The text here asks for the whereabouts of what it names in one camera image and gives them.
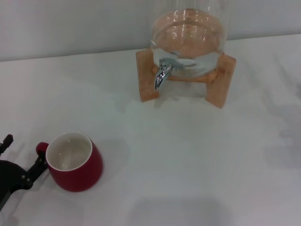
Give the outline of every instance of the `glass jar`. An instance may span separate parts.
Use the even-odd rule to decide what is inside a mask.
[[[199,77],[216,68],[224,52],[232,0],[152,0],[154,63],[182,65],[172,75]]]

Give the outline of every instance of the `mug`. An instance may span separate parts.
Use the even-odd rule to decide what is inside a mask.
[[[83,133],[64,133],[49,144],[39,143],[36,152],[46,152],[46,162],[55,182],[70,192],[92,187],[103,171],[101,155]]]

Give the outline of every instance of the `table surface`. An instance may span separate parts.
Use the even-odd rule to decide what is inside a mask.
[[[14,193],[0,226],[299,226],[301,35],[228,41],[227,103],[167,82],[141,103],[136,50],[0,63],[1,156],[28,169],[67,131],[99,147],[104,172],[69,193],[48,170]]]

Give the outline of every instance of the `wooden stand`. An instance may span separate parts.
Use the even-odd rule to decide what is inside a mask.
[[[141,101],[145,102],[159,98],[159,92],[155,90],[154,83],[158,68],[154,64],[152,50],[146,49],[137,52],[136,60]],[[167,80],[206,83],[206,100],[209,103],[222,108],[226,102],[235,65],[236,59],[226,54],[222,54],[216,70],[210,74],[197,78],[169,76]]]

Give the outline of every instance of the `spigot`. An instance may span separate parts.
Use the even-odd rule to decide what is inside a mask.
[[[167,80],[173,68],[183,69],[184,66],[173,59],[165,59],[164,57],[160,58],[159,70],[155,77],[155,90],[158,90],[161,87],[162,83]]]

